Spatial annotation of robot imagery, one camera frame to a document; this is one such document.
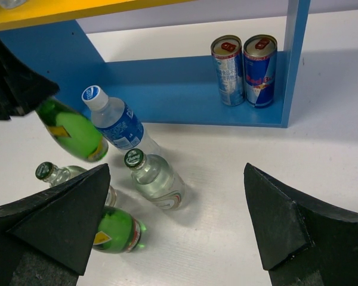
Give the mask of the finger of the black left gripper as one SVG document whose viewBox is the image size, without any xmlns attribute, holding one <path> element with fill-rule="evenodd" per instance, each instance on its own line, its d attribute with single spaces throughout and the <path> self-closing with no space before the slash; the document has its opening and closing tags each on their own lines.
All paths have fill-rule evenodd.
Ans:
<svg viewBox="0 0 358 286">
<path fill-rule="evenodd" d="M 58 84 L 22 63 L 0 40 L 0 120 L 25 116 L 59 91 Z"/>
</svg>

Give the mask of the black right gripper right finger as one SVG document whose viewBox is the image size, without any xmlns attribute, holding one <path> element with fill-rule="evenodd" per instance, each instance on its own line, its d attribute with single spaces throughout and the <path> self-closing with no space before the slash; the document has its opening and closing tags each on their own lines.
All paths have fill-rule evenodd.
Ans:
<svg viewBox="0 0 358 286">
<path fill-rule="evenodd" d="M 358 285 L 358 213 L 246 164 L 245 195 L 272 285 Z"/>
</svg>

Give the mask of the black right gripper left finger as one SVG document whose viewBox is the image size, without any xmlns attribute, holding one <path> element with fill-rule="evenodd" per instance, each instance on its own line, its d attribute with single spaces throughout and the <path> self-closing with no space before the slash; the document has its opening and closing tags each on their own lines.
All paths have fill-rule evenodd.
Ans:
<svg viewBox="0 0 358 286">
<path fill-rule="evenodd" d="M 0 285 L 76 285 L 110 185 L 107 164 L 0 206 Z"/>
</svg>

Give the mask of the green Perrier glass bottle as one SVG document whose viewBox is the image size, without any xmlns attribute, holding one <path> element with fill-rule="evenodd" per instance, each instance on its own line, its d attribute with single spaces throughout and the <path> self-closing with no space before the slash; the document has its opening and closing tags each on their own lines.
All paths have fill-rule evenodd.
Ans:
<svg viewBox="0 0 358 286">
<path fill-rule="evenodd" d="M 107 154 L 107 140 L 91 121 L 57 99 L 48 98 L 36 113 L 56 143 L 72 156 L 93 163 Z"/>
</svg>

